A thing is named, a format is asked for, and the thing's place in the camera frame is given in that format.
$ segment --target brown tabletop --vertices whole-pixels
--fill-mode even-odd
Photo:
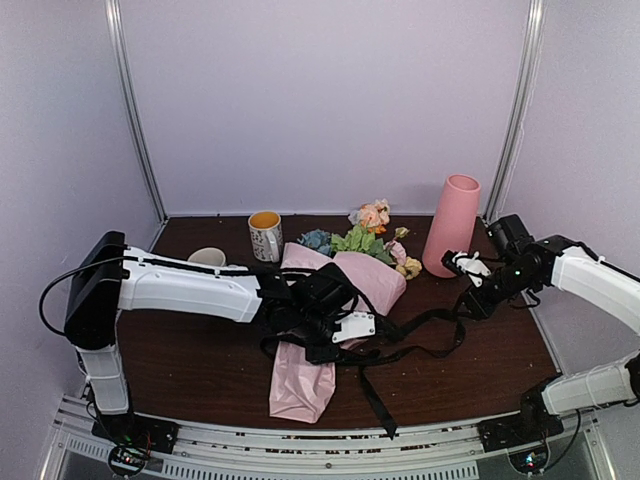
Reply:
[[[346,217],[290,216],[282,219],[285,241],[322,228],[344,234]],[[410,256],[420,257],[430,217],[395,216],[390,231],[406,226],[403,240]],[[245,217],[176,218],[169,221],[155,253],[186,259],[194,250],[216,246],[229,263],[256,264]],[[478,221],[472,248],[493,249]],[[408,283],[389,314],[402,324],[434,307],[451,307],[466,288],[465,278],[442,280],[426,272]],[[385,345],[392,352],[407,345],[445,348],[452,324],[434,321],[404,342]],[[528,311],[500,307],[490,320],[467,321],[464,344],[435,360],[414,353],[402,361],[371,368],[368,377],[399,425],[420,425],[506,413],[518,409],[521,393],[556,370]],[[258,348],[264,335],[254,325],[201,315],[125,312],[118,338],[136,411],[181,420],[259,428],[337,429],[379,426],[354,368],[337,369],[337,388],[318,423],[269,417],[271,361]]]

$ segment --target orange liquid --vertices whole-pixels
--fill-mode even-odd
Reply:
[[[280,216],[275,212],[260,212],[251,217],[249,223],[254,228],[267,229],[275,227],[280,221]]]

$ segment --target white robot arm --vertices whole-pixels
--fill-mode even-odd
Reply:
[[[538,242],[516,215],[489,227],[507,265],[487,275],[478,255],[448,252],[443,263],[467,274],[473,287],[463,294],[463,304],[477,319],[489,318],[503,300],[521,291],[537,292],[554,286],[592,303],[640,334],[640,279],[608,264],[586,245],[561,236]],[[640,355],[632,353],[588,371],[545,381],[525,393],[521,413],[511,424],[480,424],[485,449],[509,446],[504,427],[515,437],[534,439],[540,431],[562,428],[557,416],[588,407],[604,407],[640,400]]]
[[[171,310],[238,323],[262,316],[268,317],[276,332],[297,329],[307,339],[332,344],[376,332],[374,316],[369,313],[352,312],[334,321],[309,313],[318,308],[318,313],[330,313],[350,300],[344,284],[324,277],[316,278],[311,288],[307,287],[313,275],[290,288],[284,276],[273,270],[259,276],[259,269],[250,272],[247,267],[211,267],[161,257],[126,246],[124,235],[118,232],[107,233],[83,265],[108,259],[114,261],[74,276],[65,324],[65,334],[82,360],[96,411],[102,417],[132,410],[116,341],[115,324],[121,310]],[[333,268],[332,275],[342,275]]]

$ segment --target pink cloth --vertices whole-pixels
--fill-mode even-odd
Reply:
[[[329,257],[302,245],[287,243],[284,246],[282,267],[318,269],[331,261]],[[402,275],[369,255],[341,252],[333,261],[383,315],[389,313],[407,286]],[[358,303],[357,309],[367,311],[362,301]],[[357,343],[348,341],[342,346],[349,348]],[[333,396],[335,380],[333,363],[311,365],[305,360],[304,348],[286,342],[280,343],[273,364],[269,414],[300,422],[317,422]]]

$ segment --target pink cylinder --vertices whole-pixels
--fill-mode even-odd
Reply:
[[[467,175],[451,175],[444,182],[436,216],[422,254],[424,267],[433,275],[452,278],[442,265],[447,250],[468,252],[478,214],[480,182]]]

